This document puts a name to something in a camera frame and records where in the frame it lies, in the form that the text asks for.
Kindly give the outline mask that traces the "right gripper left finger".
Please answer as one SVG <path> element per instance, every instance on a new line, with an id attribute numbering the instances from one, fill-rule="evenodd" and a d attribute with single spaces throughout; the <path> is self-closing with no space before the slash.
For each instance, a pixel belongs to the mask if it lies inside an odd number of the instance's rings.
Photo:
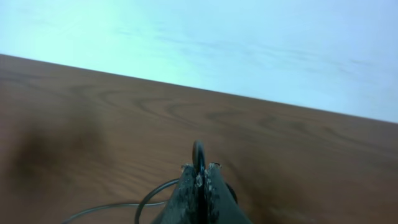
<path id="1" fill-rule="evenodd" d="M 166 206 L 152 224 L 198 224 L 199 191 L 201 177 L 191 164 L 182 166 L 183 171 Z"/>

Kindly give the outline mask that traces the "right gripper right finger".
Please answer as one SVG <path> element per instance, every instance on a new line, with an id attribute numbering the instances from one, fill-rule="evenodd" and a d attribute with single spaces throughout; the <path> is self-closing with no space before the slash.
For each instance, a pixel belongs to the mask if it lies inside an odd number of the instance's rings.
<path id="1" fill-rule="evenodd" d="M 204 190 L 209 224 L 252 224 L 223 180 L 218 163 L 210 163 L 205 171 Z"/>

